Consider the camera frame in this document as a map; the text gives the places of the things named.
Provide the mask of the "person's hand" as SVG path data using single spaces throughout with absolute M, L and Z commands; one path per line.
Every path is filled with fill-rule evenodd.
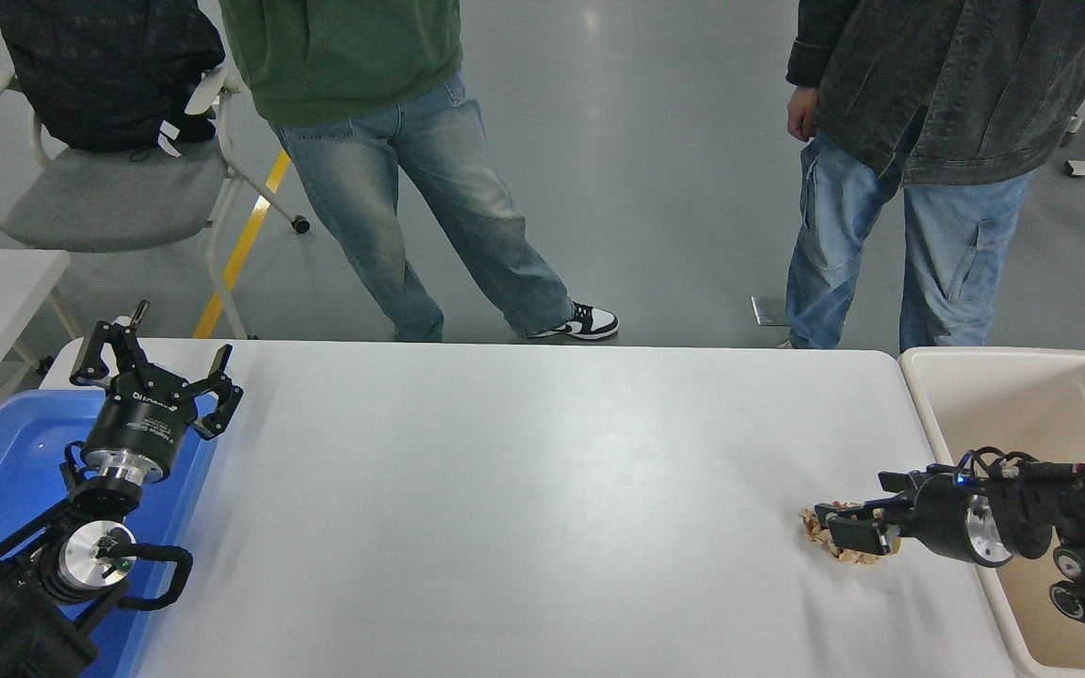
M 818 131 L 819 89 L 797 86 L 786 105 L 786 130 L 799 142 L 809 142 Z

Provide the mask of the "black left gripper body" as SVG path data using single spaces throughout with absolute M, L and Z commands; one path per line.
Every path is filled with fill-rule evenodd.
M 139 455 L 155 468 L 173 466 L 186 430 L 197 419 L 197 407 L 192 396 L 173 399 L 163 385 L 155 379 L 154 387 L 146 389 L 135 375 L 108 382 L 102 410 L 82 442 L 86 466 L 104 466 L 112 452 Z

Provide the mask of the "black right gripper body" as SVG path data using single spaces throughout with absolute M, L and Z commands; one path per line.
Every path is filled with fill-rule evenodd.
M 910 536 L 939 557 L 981 564 L 970 540 L 970 508 L 980 496 L 953 485 L 947 474 L 933 474 L 918 489 L 910 520 Z

